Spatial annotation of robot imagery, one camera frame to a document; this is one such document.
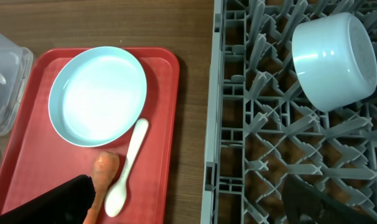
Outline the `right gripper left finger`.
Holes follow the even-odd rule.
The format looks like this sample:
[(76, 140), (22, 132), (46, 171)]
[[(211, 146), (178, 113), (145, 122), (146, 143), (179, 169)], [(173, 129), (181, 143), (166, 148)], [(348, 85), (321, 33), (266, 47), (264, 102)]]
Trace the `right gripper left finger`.
[(0, 215), (0, 224), (82, 224), (95, 195), (92, 178), (78, 175)]

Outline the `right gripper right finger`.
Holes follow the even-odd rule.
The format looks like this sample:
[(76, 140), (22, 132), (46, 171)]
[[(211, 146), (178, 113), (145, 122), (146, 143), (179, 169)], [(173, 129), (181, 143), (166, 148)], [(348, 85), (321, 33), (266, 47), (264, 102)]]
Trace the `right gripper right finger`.
[[(289, 223), (376, 223), (356, 210), (332, 199), (293, 175), (288, 175), (282, 188), (282, 202)], [(310, 220), (303, 221), (307, 215)]]

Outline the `small light blue bowl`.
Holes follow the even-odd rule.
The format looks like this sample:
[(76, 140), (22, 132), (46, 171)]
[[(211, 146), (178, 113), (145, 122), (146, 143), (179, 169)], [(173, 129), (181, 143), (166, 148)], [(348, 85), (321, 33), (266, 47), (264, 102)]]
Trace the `small light blue bowl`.
[(348, 12), (299, 24), (292, 58), (301, 88), (319, 111), (349, 105), (376, 90), (373, 45), (361, 21)]

